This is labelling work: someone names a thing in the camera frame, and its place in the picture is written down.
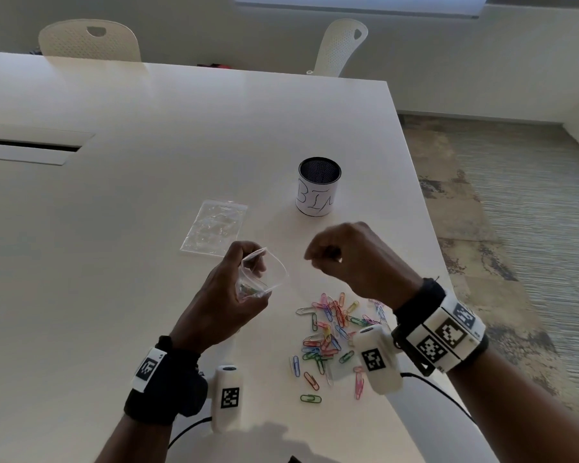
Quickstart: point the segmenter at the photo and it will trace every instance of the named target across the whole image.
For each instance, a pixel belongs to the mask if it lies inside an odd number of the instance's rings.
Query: white camera device
[[[243,408],[243,375],[236,366],[219,366],[208,381],[208,398],[212,398],[212,431],[216,433],[240,428]]]
[[[354,348],[367,374],[371,388],[378,395],[386,395],[403,386],[393,337],[381,325],[363,328],[354,335]]]

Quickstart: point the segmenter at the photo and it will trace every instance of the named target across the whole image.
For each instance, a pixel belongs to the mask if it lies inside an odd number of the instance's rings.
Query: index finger
[[[347,233],[347,224],[331,226],[316,234],[304,253],[305,260],[326,257],[329,247],[341,247]]]
[[[260,248],[259,244],[248,240],[234,241],[232,242],[232,245],[230,245],[230,248],[227,249],[227,253],[223,257],[223,263],[228,263],[231,266],[237,267],[240,265],[243,258]]]

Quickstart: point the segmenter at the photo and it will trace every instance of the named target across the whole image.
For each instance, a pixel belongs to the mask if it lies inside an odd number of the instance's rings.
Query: plastic bag
[[[268,248],[247,255],[238,267],[236,295],[244,301],[249,297],[263,297],[287,278],[288,272]]]
[[[238,238],[247,209],[247,205],[231,201],[204,201],[180,250],[224,256]]]

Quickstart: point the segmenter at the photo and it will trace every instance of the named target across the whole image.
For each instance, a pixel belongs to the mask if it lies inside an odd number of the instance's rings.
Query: white chair
[[[141,61],[137,37],[113,21],[78,19],[50,24],[39,32],[43,55],[76,59]]]
[[[317,53],[316,67],[308,75],[318,77],[338,77],[343,67],[367,38],[369,30],[354,19],[333,21],[326,32]]]

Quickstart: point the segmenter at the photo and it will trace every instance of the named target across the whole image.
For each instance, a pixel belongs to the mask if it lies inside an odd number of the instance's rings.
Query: wrist-mounted device
[[[488,347],[481,319],[431,278],[394,314],[395,345],[426,377],[469,364]]]
[[[169,336],[161,336],[133,377],[133,389],[124,404],[132,419],[171,425],[178,414],[200,412],[208,382],[199,373],[197,352],[175,350]]]

